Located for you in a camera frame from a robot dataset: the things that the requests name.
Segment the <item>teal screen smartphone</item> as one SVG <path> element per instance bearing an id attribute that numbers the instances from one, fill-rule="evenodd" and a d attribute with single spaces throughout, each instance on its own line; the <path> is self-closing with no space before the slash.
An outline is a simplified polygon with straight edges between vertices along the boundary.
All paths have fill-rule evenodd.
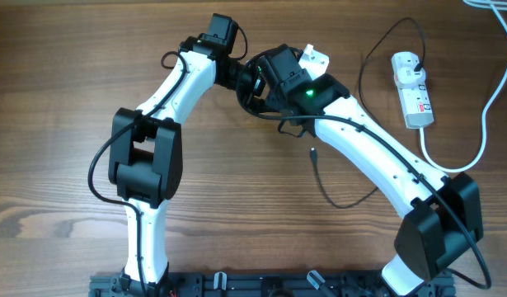
<path id="1" fill-rule="evenodd" d="M 265 88 L 265 79 L 261 75 L 262 69 L 260 66 L 255 66 L 254 82 L 252 93 L 256 97 L 260 97 Z"/>

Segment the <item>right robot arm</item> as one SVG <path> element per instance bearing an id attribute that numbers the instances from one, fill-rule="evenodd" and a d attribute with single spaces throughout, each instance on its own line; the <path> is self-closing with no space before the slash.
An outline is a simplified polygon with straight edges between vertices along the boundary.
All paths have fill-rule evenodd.
<path id="1" fill-rule="evenodd" d="M 448 272 L 472 251 L 483 275 L 491 277 L 477 242 L 483 237 L 480 193 L 466 173 L 449 177 L 420 160 L 376 124 L 350 91 L 319 62 L 297 56 L 287 45 L 253 64 L 270 88 L 266 104 L 275 119 L 305 131 L 345 155 L 388 198 L 401 218 L 395 257 L 382 269 L 387 286 L 407 296 Z"/>

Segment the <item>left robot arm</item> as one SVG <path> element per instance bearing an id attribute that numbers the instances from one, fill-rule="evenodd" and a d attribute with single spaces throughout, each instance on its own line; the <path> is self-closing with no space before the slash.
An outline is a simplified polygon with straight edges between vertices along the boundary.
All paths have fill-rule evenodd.
<path id="1" fill-rule="evenodd" d="M 183 172 L 181 127 L 213 86 L 251 88 L 264 82 L 233 58 L 242 28 L 229 16 L 213 14 L 207 32 L 183 41 L 162 85 L 134 110 L 113 119 L 108 178 L 124 202 L 129 220 L 129 258 L 124 274 L 146 287 L 167 277 L 165 223 L 168 201 Z"/>

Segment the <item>white USB charger plug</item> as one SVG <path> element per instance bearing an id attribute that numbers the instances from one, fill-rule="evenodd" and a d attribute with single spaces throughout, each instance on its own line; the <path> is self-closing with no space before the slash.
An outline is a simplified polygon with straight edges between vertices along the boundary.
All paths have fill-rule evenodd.
<path id="1" fill-rule="evenodd" d="M 401 89 L 413 88 L 425 83 L 425 71 L 415 71 L 410 67 L 398 68 L 394 73 L 394 82 Z"/>

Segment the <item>white power strip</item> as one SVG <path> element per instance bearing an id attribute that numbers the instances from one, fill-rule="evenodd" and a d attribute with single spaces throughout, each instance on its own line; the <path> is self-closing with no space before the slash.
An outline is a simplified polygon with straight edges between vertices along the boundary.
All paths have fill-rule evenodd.
<path id="1" fill-rule="evenodd" d="M 415 70 L 420 64 L 419 57 L 407 51 L 395 53 L 391 58 L 391 62 L 393 80 L 394 73 L 398 68 L 410 67 Z M 434 113 L 425 83 L 413 88 L 401 89 L 397 87 L 397 90 L 407 129 L 425 128 L 434 122 Z"/>

